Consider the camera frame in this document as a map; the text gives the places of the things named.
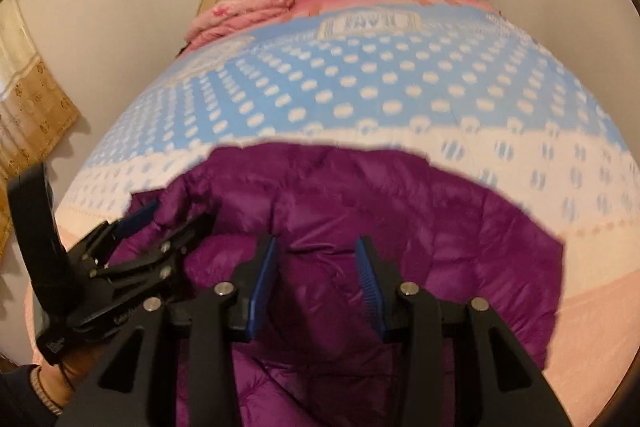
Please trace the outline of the person's left hand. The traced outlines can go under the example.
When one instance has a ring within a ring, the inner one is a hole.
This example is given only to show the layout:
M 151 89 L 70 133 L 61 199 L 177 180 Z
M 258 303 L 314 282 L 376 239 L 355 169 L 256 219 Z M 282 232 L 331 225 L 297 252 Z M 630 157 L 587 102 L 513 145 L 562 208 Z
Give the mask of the person's left hand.
M 57 407 L 64 409 L 107 347 L 107 343 L 84 346 L 68 352 L 58 364 L 43 362 L 38 369 L 37 379 L 44 395 Z

